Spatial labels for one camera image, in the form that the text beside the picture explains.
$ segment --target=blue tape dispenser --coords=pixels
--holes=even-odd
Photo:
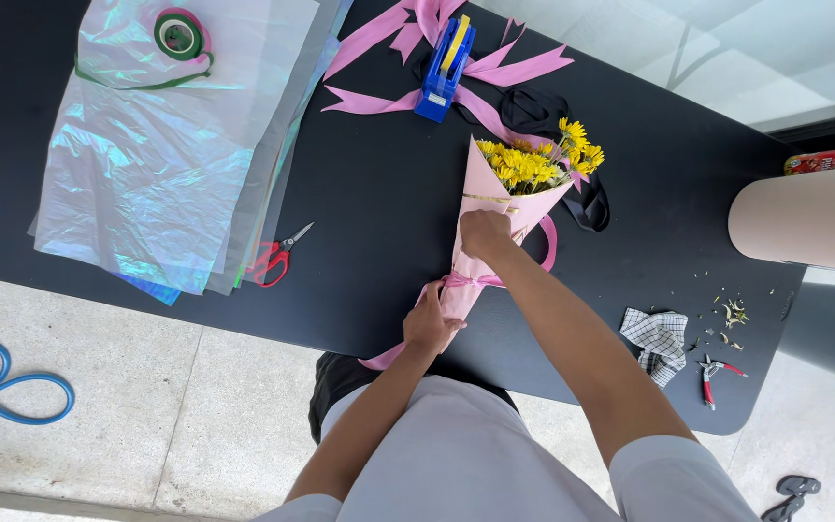
[[[453,95],[457,92],[457,84],[470,57],[474,39],[475,28],[470,25],[470,17],[463,15],[458,21],[450,18],[446,29],[437,37],[415,113],[438,124],[443,122],[453,103]]]

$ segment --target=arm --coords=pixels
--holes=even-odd
[[[438,295],[442,285],[439,280],[427,285],[427,293],[404,320],[404,350],[343,412],[295,480],[286,502],[313,493],[346,499],[434,358],[451,334],[466,326],[459,319],[444,321]]]
[[[605,465],[620,448],[644,436],[695,440],[617,334],[510,240],[506,216],[468,212],[460,232],[463,252],[498,274],[540,348],[578,398]]]

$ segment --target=flower bouquet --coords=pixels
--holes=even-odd
[[[541,138],[535,147],[521,139],[508,147],[503,143],[470,138],[463,200],[459,207],[460,217],[474,210],[506,214],[511,219],[511,239],[518,245],[537,223],[543,221],[550,242],[550,253],[544,264],[547,270],[552,267],[556,255],[555,230],[547,213],[573,184],[573,174],[587,181],[587,176],[604,161],[604,152],[588,142],[579,122],[570,124],[562,118],[560,129],[562,140],[559,145]],[[464,254],[461,246],[462,237],[457,226],[453,267],[444,277],[445,288],[440,295],[445,319],[465,319],[484,287],[503,286],[492,268]],[[373,370],[385,370],[403,348],[404,343],[401,343],[373,359],[360,362]]]

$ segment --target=checkered cloth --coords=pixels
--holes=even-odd
[[[660,388],[665,388],[676,372],[685,368],[685,326],[689,318],[675,312],[644,314],[628,308],[623,314],[620,333],[643,348],[637,362]]]

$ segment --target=person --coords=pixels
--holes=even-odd
[[[510,239],[507,217],[460,219],[462,249],[491,267],[585,411],[620,515],[533,441],[504,390],[426,375],[465,323],[435,281],[404,320],[384,372],[328,354],[309,420],[314,455],[257,522],[758,520],[617,334]]]

